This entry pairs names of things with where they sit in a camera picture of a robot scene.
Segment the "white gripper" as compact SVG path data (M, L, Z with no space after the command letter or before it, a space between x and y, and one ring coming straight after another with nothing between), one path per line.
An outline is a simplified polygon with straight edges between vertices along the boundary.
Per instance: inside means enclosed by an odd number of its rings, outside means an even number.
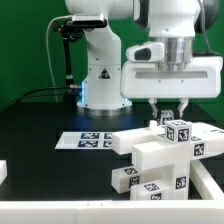
M182 118L188 98L215 98L220 94L222 66L220 56L195 57L182 71L161 71L153 63L126 62L121 95L149 99L154 118L158 117L157 99L181 98L177 110Z

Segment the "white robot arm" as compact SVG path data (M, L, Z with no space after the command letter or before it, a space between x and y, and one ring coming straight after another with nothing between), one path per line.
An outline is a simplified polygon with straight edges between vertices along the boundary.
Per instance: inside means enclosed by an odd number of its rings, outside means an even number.
M88 75L78 107L113 113L147 99L178 98L183 111L191 98L215 98L221 91L223 59L207 52L194 56L195 34L205 30L204 0L65 0L72 24L84 30ZM133 19L148 32L147 42L127 49L111 19Z

